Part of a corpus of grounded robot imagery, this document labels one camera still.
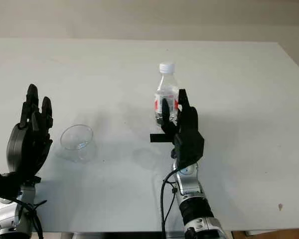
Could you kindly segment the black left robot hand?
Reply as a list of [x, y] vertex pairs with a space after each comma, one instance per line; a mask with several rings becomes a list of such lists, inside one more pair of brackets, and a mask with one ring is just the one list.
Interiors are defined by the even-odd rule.
[[50, 98], [44, 97], [40, 106], [37, 86], [30, 84], [20, 121], [13, 127], [6, 148], [9, 173], [19, 182], [32, 180], [45, 163], [53, 142], [49, 134], [52, 126]]

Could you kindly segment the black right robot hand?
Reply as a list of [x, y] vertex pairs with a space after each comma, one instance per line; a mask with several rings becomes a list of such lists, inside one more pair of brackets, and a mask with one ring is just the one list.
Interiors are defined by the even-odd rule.
[[169, 120], [170, 112], [166, 99], [162, 101], [162, 124], [164, 132], [162, 142], [171, 142], [174, 145], [191, 149], [204, 147], [204, 138], [198, 131], [198, 113], [195, 107], [189, 104], [185, 89], [180, 89], [178, 93], [178, 104], [181, 109], [177, 113], [177, 124]]

